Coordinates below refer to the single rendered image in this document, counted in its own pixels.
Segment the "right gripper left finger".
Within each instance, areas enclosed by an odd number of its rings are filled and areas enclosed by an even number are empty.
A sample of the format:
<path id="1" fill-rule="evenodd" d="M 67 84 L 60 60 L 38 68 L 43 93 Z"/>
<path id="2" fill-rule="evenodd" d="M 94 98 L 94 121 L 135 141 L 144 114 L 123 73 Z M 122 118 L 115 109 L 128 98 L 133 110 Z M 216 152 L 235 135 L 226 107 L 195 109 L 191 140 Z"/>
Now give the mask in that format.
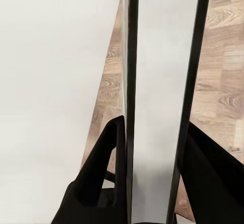
<path id="1" fill-rule="evenodd" d="M 111 207 L 98 207 L 114 148 L 116 148 L 114 204 Z M 106 124 L 51 224 L 128 224 L 123 115 Z"/>

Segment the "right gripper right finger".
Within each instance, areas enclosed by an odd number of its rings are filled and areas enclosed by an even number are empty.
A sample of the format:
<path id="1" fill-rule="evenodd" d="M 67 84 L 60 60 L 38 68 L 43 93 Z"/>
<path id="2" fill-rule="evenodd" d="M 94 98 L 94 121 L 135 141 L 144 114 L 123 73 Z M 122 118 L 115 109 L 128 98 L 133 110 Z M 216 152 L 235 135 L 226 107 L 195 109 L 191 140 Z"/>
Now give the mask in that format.
<path id="1" fill-rule="evenodd" d="M 244 164 L 190 121 L 181 176 L 196 224 L 244 224 Z"/>

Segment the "hardback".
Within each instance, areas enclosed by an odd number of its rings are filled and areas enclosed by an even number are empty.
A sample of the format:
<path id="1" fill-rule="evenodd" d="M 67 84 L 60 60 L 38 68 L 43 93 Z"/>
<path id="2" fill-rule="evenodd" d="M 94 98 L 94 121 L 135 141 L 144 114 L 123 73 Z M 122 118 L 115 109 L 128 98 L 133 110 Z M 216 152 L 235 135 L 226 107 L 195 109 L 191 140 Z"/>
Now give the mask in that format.
<path id="1" fill-rule="evenodd" d="M 173 224 L 209 0 L 122 0 L 128 224 Z"/>

